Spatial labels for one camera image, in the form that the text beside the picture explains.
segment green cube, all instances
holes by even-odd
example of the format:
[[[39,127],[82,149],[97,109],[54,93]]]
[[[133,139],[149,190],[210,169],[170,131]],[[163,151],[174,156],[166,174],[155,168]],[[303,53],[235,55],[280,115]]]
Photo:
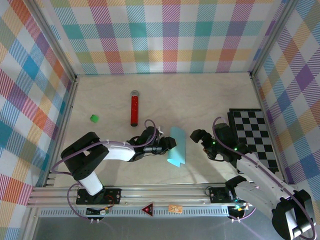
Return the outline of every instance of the green cube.
[[[90,117],[90,120],[91,120],[91,122],[97,123],[98,120],[99,120],[99,117],[98,117],[97,115],[94,115],[94,114],[93,114],[93,115]]]

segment red triangle sticker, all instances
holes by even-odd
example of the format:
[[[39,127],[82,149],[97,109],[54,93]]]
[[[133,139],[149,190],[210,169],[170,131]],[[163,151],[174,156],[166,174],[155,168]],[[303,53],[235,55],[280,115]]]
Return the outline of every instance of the red triangle sticker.
[[[149,214],[151,217],[154,216],[154,203],[150,203],[149,205],[142,208],[142,211],[144,211],[146,214]]]

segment plaid wall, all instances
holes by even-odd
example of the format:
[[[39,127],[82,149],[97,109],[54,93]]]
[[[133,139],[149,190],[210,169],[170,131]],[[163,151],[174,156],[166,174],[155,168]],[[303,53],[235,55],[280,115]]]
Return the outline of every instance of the plaid wall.
[[[23,0],[0,6],[0,240],[14,240],[71,81]]]
[[[290,183],[313,195],[320,221],[320,0],[300,0],[257,85]]]
[[[288,1],[289,0],[281,0],[281,3],[279,5],[278,9],[276,10],[276,13],[274,14],[274,16],[272,18],[272,21],[271,21],[267,31],[265,32],[265,34],[264,34],[264,36],[262,38],[262,41],[259,44],[259,48],[258,48],[258,50],[256,51],[256,53],[254,55],[253,61],[252,61],[251,65],[250,65],[250,68],[249,68],[250,71],[253,70],[257,60],[259,59],[261,51],[266,46],[266,44],[267,44],[267,42],[269,40],[269,36],[274,31],[275,24],[279,20],[279,17],[281,16],[281,13],[284,10],[284,7],[285,7],[285,5],[286,5],[286,3]]]
[[[130,74],[247,72],[281,0],[37,2],[79,74]]]

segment metal frame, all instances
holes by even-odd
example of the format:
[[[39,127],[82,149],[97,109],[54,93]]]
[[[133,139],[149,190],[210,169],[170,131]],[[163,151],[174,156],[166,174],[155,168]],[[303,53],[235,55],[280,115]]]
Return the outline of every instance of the metal frame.
[[[253,88],[256,92],[257,99],[261,109],[266,116],[266,110],[263,106],[263,102],[258,93],[258,87],[255,82],[255,77],[263,63],[265,62],[269,52],[271,51],[274,43],[278,39],[283,27],[285,26],[288,18],[295,9],[299,0],[289,0],[286,6],[284,7],[281,16],[277,23],[275,24],[274,30],[268,38],[266,46],[263,48],[259,59],[257,60],[255,66],[253,67],[251,73],[251,79]],[[65,140],[65,132],[68,127],[68,122],[71,116],[73,109],[74,100],[76,97],[78,82],[77,75],[68,61],[68,58],[64,54],[61,46],[55,38],[54,33],[52,32],[48,22],[44,18],[41,10],[38,5],[35,3],[35,0],[24,0],[25,4],[31,11],[33,17],[39,24],[43,34],[45,35],[47,41],[52,47],[54,53],[57,55],[58,59],[62,63],[67,75],[70,79],[73,79],[69,98],[66,104],[65,111],[62,115],[61,127],[57,134],[57,139],[50,154],[49,163],[47,165],[43,181],[41,186],[53,186],[55,175],[50,173],[51,167],[59,158],[59,154],[62,150],[63,142]],[[267,130],[271,138],[271,144],[275,150],[275,156],[279,168],[283,169],[279,162],[279,151],[276,148],[275,139],[271,134],[270,125],[267,122]],[[236,203],[210,203],[210,198],[205,194],[206,187],[224,187],[224,183],[202,183],[202,184],[156,184],[156,185],[135,185],[135,186],[113,186],[108,188],[121,188],[121,202],[119,205],[114,206],[115,209],[130,209],[130,208],[141,208],[150,202],[154,202],[157,208],[168,207],[169,204],[183,205],[184,207],[195,207],[201,209],[209,209],[212,207],[223,207],[223,206],[234,206]],[[24,214],[20,234],[18,239],[30,240],[33,238],[33,234],[36,229],[36,225],[39,217],[42,215],[43,209],[61,209],[68,206],[67,202],[67,191],[68,187],[36,187],[34,188],[26,212]],[[70,191],[71,202],[75,202],[77,197],[77,189],[74,188]]]
[[[256,76],[261,67],[263,66],[264,62],[267,59],[267,56],[269,55],[272,47],[278,40],[278,37],[280,36],[282,30],[284,29],[289,17],[291,16],[292,12],[295,10],[299,0],[288,0],[286,5],[284,6],[281,15],[277,22],[275,23],[273,27],[273,31],[268,37],[268,40],[266,41],[266,45],[262,49],[259,58],[257,59],[255,65],[252,68],[251,74],[253,76]]]
[[[183,212],[188,216],[229,216],[228,207],[245,206],[246,203],[226,202],[211,203],[210,197],[206,195],[206,187],[223,188],[224,183],[200,183],[200,184],[155,184],[155,185],[134,185],[134,186],[108,186],[108,188],[121,188],[121,201],[114,206],[113,217],[123,217],[122,211],[129,211],[127,217],[144,217],[141,208],[154,204],[155,211],[159,217],[175,216],[168,213],[168,205],[182,205],[187,211]],[[36,230],[40,217],[75,217],[70,212],[67,202],[68,187],[35,187],[27,210],[24,214],[19,240],[31,240]],[[76,201],[77,188],[70,191],[70,200]],[[104,207],[101,205],[77,206],[80,214],[85,212],[86,207]]]
[[[52,32],[51,27],[49,26],[47,20],[44,18],[39,6],[34,0],[24,0],[25,5],[28,7],[29,11],[32,13],[32,16],[35,18],[36,23],[41,28],[43,35],[54,51],[55,55],[61,62],[66,74],[70,79],[76,80],[77,75],[68,61],[63,49],[59,45],[55,34]]]
[[[255,77],[253,77],[250,73],[249,73],[249,75],[250,75],[251,83],[252,83],[255,95],[256,95],[256,97],[258,99],[261,111],[263,112],[263,116],[267,116],[266,108],[263,105],[263,101],[262,101],[261,96],[259,95],[259,88],[257,86],[257,81],[255,80]],[[280,170],[280,173],[281,173],[283,179],[285,180],[286,183],[288,183],[288,177],[285,174],[285,168],[284,168],[283,164],[280,161],[280,152],[279,152],[279,149],[278,149],[277,144],[276,144],[276,139],[273,136],[273,132],[271,131],[270,123],[269,123],[269,121],[267,121],[267,119],[265,119],[265,125],[266,125],[266,130],[267,130],[267,132],[269,134],[269,138],[270,138],[270,141],[271,141],[271,146],[272,146],[272,149],[273,149],[273,152],[274,152],[276,164],[278,165],[278,169]]]
[[[299,0],[289,0],[287,1],[286,5],[284,6],[281,15],[278,19],[278,21],[275,23],[274,27],[273,27],[273,31],[270,34],[266,45],[264,46],[264,48],[261,51],[261,54],[259,56],[259,58],[257,59],[255,65],[253,66],[252,71],[249,73],[250,78],[251,78],[251,82],[253,85],[253,89],[255,91],[256,97],[258,99],[258,102],[260,104],[261,110],[263,112],[264,116],[267,116],[267,111],[265,109],[265,106],[263,104],[263,100],[261,98],[261,96],[259,95],[259,88],[257,86],[257,74],[259,73],[260,69],[263,67],[263,64],[265,63],[270,51],[272,50],[274,44],[276,43],[276,41],[278,40],[281,32],[283,31],[289,17],[291,16],[292,12],[295,10],[297,4],[298,4]],[[273,136],[273,132],[271,131],[271,126],[269,121],[265,121],[266,122],[266,128],[271,140],[271,145],[274,151],[274,155],[275,155],[275,159],[276,159],[276,163],[278,165],[278,168],[280,169],[280,172],[282,174],[283,179],[288,182],[288,177],[284,172],[284,166],[280,161],[280,152],[279,149],[277,147],[276,144],[276,139]]]

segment red cylinder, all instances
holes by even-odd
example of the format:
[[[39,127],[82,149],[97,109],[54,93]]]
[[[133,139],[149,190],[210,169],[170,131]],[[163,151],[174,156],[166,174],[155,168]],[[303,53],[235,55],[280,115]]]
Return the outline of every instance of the red cylinder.
[[[132,127],[138,126],[138,109],[139,109],[139,92],[133,90],[131,92],[131,121]]]

